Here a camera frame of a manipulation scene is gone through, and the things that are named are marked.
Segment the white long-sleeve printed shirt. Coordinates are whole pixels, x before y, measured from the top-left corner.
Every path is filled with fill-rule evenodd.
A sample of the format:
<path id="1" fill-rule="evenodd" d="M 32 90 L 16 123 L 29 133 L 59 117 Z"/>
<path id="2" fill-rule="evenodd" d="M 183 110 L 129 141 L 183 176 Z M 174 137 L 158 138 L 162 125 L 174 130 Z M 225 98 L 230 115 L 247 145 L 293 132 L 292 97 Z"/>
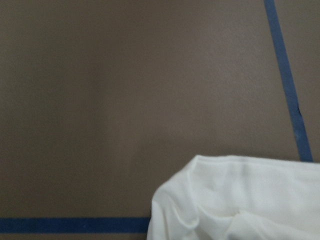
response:
<path id="1" fill-rule="evenodd" d="M 154 193 L 149 240 L 317 240 L 320 166 L 195 156 Z"/>

